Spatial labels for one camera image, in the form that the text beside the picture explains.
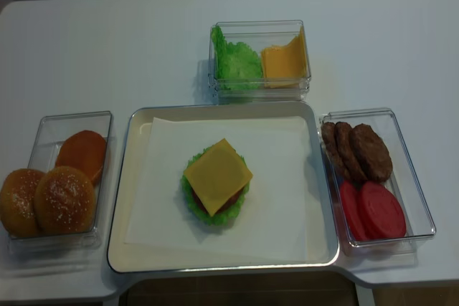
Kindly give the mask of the clear lettuce cheese container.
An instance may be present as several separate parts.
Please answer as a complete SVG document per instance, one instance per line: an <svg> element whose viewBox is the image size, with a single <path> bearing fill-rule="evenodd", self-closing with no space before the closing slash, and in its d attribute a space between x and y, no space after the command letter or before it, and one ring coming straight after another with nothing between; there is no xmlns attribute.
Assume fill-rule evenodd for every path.
<svg viewBox="0 0 459 306"><path fill-rule="evenodd" d="M302 100L309 91L311 81L311 69L306 44L306 58L308 65L308 76L296 81L292 87L269 88L265 86L262 72L260 86L255 90L230 91L219 88L215 79L217 71L217 60L215 58L214 45L211 38L212 29L219 26L222 29L227 42L244 42L255 50L261 59L261 51L272 45L288 44L301 29L304 32L304 25L301 20L285 21L229 21L218 22L210 30L209 38L209 67L208 83L214 96L220 102L249 102L268 100Z"/></svg>

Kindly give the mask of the clear patty tomato container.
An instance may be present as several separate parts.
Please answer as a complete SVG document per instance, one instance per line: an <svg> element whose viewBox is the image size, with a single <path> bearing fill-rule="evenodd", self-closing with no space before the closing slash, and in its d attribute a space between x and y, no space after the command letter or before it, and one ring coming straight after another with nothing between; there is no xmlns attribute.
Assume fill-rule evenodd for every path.
<svg viewBox="0 0 459 306"><path fill-rule="evenodd" d="M370 125L373 131L384 141L389 150L392 159L393 171L391 176L383 185L398 200L407 226L407 232L402 238L395 239L372 239L369 234L367 241L356 241L351 232L344 215L341 198L340 185L343 179L335 170L330 162L323 139L321 136L321 125L325 122L348 123L352 128L359 124ZM407 150L402 132L397 122L396 116L389 108L376 108L367 110L351 110L341 112L330 112L321 116L319 120L319 133L324 154L326 170L330 176L330 187L336 195L334 213L335 218L340 223L340 234L344 238L344 244L351 250L360 252L410 252L428 239L432 239L436 234L435 223L432 219L429 207L425 200L420 182L418 180L415 168ZM366 183L350 181L357 190Z"/></svg>

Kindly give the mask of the red tomato slice front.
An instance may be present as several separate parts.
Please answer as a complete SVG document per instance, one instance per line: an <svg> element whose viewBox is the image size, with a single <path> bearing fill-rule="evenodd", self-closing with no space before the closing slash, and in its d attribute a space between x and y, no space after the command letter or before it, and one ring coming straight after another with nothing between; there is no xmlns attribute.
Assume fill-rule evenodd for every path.
<svg viewBox="0 0 459 306"><path fill-rule="evenodd" d="M405 236L407 226L402 207L383 185L366 182L359 191L357 207L363 225L372 239Z"/></svg>

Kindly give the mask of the white paper sheet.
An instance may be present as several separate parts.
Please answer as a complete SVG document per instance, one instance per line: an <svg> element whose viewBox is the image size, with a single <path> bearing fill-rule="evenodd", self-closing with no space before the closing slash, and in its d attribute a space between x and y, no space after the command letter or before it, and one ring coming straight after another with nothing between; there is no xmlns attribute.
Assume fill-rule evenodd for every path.
<svg viewBox="0 0 459 306"><path fill-rule="evenodd" d="M184 123L155 119L125 242L283 261L304 258L305 131L297 118ZM244 157L253 174L240 215L225 228L193 216L179 187L191 157L223 139Z"/></svg>

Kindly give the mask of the red tomato slice back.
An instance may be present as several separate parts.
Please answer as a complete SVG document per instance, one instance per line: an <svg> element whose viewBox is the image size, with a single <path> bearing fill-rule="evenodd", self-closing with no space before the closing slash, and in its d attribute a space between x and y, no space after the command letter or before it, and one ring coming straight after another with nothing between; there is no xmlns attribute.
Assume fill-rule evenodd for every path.
<svg viewBox="0 0 459 306"><path fill-rule="evenodd" d="M340 185L340 198L346 217L346 221L353 238L358 241L367 241L366 229L361 221L357 204L357 190L354 185L348 181L343 181Z"/></svg>

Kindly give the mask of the brown meat patty front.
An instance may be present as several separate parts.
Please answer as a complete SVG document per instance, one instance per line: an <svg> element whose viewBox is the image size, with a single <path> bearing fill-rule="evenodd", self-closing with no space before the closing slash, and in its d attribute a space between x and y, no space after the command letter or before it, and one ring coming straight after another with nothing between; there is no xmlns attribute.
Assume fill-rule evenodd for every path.
<svg viewBox="0 0 459 306"><path fill-rule="evenodd" d="M370 125L362 123L352 128L349 142L369 180L384 183L389 179L393 171L389 150Z"/></svg>

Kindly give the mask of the clear bun container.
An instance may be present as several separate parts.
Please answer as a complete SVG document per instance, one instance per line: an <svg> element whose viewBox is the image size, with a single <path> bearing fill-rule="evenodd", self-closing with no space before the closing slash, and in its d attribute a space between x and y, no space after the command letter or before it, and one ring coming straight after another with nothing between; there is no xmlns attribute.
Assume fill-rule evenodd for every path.
<svg viewBox="0 0 459 306"><path fill-rule="evenodd" d="M45 116L37 130L28 167L48 172L55 167L64 142L84 130L101 135L105 141L102 172L95 184L95 214L93 222L86 231L75 234L41 234L35 237L19 238L8 235L10 250L28 249L29 251L61 250L70 247L98 247L101 242L100 222L102 221L103 199L108 170L110 168L110 149L112 139L113 115L109 111L77 113L70 115Z"/></svg>

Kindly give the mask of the sesame bun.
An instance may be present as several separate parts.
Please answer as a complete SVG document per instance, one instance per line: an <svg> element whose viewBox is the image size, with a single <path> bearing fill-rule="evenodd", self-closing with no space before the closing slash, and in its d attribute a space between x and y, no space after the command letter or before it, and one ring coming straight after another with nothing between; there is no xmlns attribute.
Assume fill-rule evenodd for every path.
<svg viewBox="0 0 459 306"><path fill-rule="evenodd" d="M19 238L40 234L34 213L34 195L44 172L21 168L12 171L1 187L1 222L6 231Z"/></svg>
<svg viewBox="0 0 459 306"><path fill-rule="evenodd" d="M96 208L91 180L76 168L59 166L39 181L34 212L46 235L76 234L90 230Z"/></svg>

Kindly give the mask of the brown meat patty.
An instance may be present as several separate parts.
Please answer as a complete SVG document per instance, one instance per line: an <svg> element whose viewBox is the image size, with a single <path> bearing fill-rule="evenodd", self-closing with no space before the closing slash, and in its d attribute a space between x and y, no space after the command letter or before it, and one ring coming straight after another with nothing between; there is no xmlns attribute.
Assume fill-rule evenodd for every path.
<svg viewBox="0 0 459 306"><path fill-rule="evenodd" d="M349 142L369 180L384 183L389 179L393 171L389 150L370 125L362 123L352 128Z"/></svg>
<svg viewBox="0 0 459 306"><path fill-rule="evenodd" d="M352 180L357 183L364 183L367 177L363 172L353 150L350 146L349 134L352 127L345 122L335 123L335 139L339 155L347 167Z"/></svg>
<svg viewBox="0 0 459 306"><path fill-rule="evenodd" d="M351 175L344 164L337 148L335 139L335 124L325 122L321 125L321 136L326 148L327 156L334 166L336 172L345 180L350 181Z"/></svg>

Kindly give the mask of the white rectangular serving tray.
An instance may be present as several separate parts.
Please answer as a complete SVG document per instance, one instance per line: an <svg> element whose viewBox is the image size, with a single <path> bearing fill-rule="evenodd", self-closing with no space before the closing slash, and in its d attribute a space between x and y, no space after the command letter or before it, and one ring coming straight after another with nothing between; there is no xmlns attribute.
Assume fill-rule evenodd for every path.
<svg viewBox="0 0 459 306"><path fill-rule="evenodd" d="M297 118L305 125L303 142L308 146L304 168L306 189L305 256L299 260L276 260L236 254L218 254L202 250L129 244L128 229L136 191L143 170L152 123L155 119L184 123L187 121L279 120ZM191 157L180 178L179 187L189 212L208 226L229 227L240 215L250 190L253 174L245 159L227 140L220 140ZM215 215L217 210L240 189L236 204ZM194 190L204 207L199 209L191 195ZM118 184L115 212L108 245L108 262L123 273L212 271L262 269L276 267L326 267L337 256L339 243L331 211L331 197L326 181L321 144L315 115L301 101L259 102L232 105L187 107L151 107L138 110L128 124L123 162Z"/></svg>

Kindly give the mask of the red tomato slice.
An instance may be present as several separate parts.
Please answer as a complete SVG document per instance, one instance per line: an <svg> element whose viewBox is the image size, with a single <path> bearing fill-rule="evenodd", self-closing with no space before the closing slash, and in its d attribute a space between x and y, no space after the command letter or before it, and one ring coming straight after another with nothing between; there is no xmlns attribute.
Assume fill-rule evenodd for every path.
<svg viewBox="0 0 459 306"><path fill-rule="evenodd" d="M366 182L359 191L357 207L363 225L372 239L405 236L407 226L402 207L383 185Z"/></svg>
<svg viewBox="0 0 459 306"><path fill-rule="evenodd" d="M357 204L357 190L354 185L348 181L343 181L340 185L340 198L346 217L346 221L353 238L358 241L367 241L366 229L361 221Z"/></svg>

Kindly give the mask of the plain bottom bun in box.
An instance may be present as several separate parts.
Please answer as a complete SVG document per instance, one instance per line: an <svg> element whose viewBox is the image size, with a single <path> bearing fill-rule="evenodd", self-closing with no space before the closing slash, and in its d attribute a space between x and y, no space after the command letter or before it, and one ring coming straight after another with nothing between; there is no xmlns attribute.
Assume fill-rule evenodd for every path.
<svg viewBox="0 0 459 306"><path fill-rule="evenodd" d="M69 166L82 171L94 186L102 176L107 142L103 136L91 130L83 130L64 141L55 167Z"/></svg>

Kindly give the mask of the brown meat patty back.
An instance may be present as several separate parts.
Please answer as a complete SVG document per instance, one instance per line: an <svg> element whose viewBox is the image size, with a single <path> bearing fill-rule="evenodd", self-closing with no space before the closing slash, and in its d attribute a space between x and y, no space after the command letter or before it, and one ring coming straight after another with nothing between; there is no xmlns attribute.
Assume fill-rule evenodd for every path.
<svg viewBox="0 0 459 306"><path fill-rule="evenodd" d="M344 164L337 148L335 139L335 124L325 122L321 125L321 136L326 148L327 156L334 166L336 172L345 180L350 181L351 175Z"/></svg>

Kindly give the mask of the green lettuce leaf in box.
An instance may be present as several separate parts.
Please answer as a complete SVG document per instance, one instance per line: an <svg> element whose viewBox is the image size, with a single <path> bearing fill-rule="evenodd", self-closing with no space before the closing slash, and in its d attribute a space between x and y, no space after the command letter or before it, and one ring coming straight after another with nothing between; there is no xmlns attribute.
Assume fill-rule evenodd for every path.
<svg viewBox="0 0 459 306"><path fill-rule="evenodd" d="M244 42L227 42L222 29L211 33L217 71L215 79L222 90L255 90L262 79L262 64L257 52Z"/></svg>

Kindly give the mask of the brown meat patty middle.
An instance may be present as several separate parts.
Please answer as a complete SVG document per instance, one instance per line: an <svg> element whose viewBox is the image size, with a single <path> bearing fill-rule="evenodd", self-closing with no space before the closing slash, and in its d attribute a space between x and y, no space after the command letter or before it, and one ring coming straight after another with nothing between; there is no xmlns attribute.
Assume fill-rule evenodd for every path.
<svg viewBox="0 0 459 306"><path fill-rule="evenodd" d="M352 180L357 183L364 183L367 177L363 172L353 150L350 146L349 134L352 127L345 122L335 123L335 139L339 155L347 167Z"/></svg>

